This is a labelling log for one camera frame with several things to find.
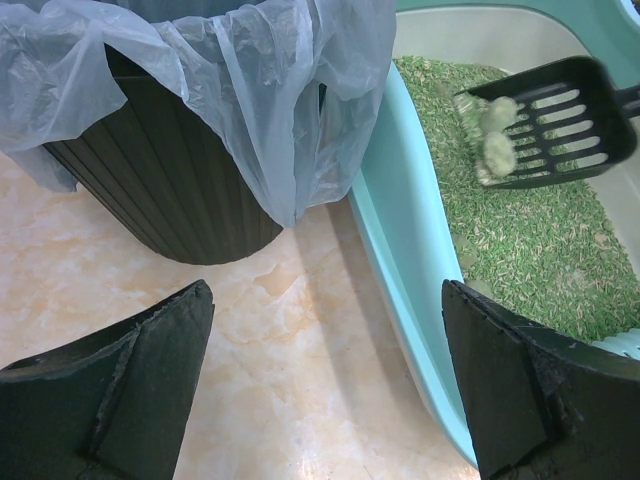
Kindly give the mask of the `black trash bin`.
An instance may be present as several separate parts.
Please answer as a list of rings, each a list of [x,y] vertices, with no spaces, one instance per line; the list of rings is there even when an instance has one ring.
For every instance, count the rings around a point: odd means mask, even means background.
[[[220,137],[144,69],[111,47],[105,53],[126,103],[46,150],[165,258],[220,265],[271,243],[283,228],[259,205]]]

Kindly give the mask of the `teal plastic litter box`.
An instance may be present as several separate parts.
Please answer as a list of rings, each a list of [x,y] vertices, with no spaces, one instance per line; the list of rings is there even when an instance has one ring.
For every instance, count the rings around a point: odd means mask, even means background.
[[[400,1],[393,52],[515,73],[591,55],[614,84],[639,80],[639,16],[628,1]],[[476,461],[442,318],[441,287],[460,267],[427,140],[391,69],[349,201],[422,402]]]

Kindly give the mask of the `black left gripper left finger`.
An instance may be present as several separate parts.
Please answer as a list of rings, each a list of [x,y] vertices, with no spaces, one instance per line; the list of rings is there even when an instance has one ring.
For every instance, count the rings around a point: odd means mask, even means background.
[[[197,280],[1,370],[4,479],[170,479],[212,328]]]

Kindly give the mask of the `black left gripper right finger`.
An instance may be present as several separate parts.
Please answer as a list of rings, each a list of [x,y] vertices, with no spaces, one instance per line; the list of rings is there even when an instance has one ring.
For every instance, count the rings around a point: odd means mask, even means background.
[[[446,337],[483,479],[636,479],[639,362],[442,284]]]

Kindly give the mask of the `black litter scoop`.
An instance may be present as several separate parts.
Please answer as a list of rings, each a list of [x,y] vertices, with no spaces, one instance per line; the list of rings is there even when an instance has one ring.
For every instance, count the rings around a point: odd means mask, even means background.
[[[479,183],[532,189],[595,177],[629,159],[639,88],[618,89],[604,64],[571,56],[452,96]]]

